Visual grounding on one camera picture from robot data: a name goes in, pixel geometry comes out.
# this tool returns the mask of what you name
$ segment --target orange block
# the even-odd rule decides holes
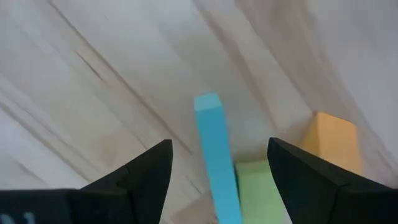
[[[355,174],[363,174],[356,126],[346,120],[317,113],[300,148]]]

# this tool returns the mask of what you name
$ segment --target foam block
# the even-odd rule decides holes
[[[355,174],[363,174],[356,126],[349,121],[317,113],[300,148]]]
[[[218,95],[195,97],[195,117],[218,221],[242,224],[224,110]]]
[[[244,224],[280,224],[285,207],[267,161],[236,164]]]

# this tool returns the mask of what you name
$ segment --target wood grain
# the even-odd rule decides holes
[[[172,139],[172,224],[208,191],[193,97],[210,91],[235,160],[298,144],[320,110],[356,124],[366,175],[397,186],[397,15],[394,0],[0,1],[0,188],[79,188]]]
[[[174,224],[218,224],[213,204],[213,197],[208,192],[176,213],[172,220]]]

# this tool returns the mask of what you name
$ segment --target blue rectangular block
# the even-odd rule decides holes
[[[216,93],[195,98],[195,117],[220,224],[242,224],[224,109]]]

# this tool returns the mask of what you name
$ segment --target rectangular block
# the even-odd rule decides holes
[[[218,95],[196,97],[195,117],[218,221],[242,224],[224,110]]]
[[[363,174],[356,126],[349,121],[317,113],[300,148],[355,174]]]
[[[236,173],[243,223],[285,223],[287,214],[284,203],[272,177],[268,161],[238,163]]]

